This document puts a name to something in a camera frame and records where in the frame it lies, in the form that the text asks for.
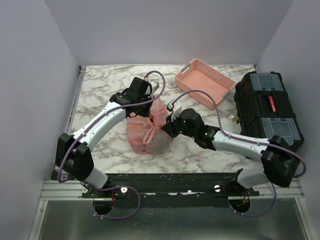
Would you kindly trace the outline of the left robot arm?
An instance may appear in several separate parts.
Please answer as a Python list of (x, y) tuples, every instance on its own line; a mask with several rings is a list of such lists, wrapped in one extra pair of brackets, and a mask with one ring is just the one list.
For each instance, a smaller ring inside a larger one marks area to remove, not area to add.
[(131, 113), (147, 117), (155, 91), (156, 81), (134, 77), (130, 86), (111, 96), (103, 110), (84, 127), (72, 134), (63, 133), (57, 141), (55, 165), (59, 167), (58, 179), (62, 182), (62, 171), (78, 181), (93, 185), (93, 191), (101, 198), (107, 197), (111, 185), (108, 176), (94, 166), (92, 151), (97, 143), (118, 123)]

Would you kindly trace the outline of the pink plastic bag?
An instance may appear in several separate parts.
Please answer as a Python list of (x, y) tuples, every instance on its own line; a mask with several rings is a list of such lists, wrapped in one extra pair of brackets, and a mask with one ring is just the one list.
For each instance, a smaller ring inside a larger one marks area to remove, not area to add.
[(127, 119), (126, 137), (136, 154), (162, 154), (173, 142), (173, 138), (162, 127), (169, 112), (158, 98), (152, 102), (149, 117), (135, 116)]

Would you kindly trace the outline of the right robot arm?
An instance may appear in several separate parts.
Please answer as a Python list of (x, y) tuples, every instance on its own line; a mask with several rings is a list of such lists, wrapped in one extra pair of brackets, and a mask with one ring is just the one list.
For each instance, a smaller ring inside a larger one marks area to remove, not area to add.
[(292, 148), (282, 137), (274, 135), (271, 139), (254, 138), (226, 132), (205, 124), (201, 115), (192, 108), (179, 114), (172, 113), (166, 118), (162, 130), (172, 138), (178, 135), (192, 138), (203, 149), (231, 152), (259, 161), (258, 166), (237, 172), (230, 183), (230, 191), (236, 196), (265, 183), (287, 188), (300, 164)]

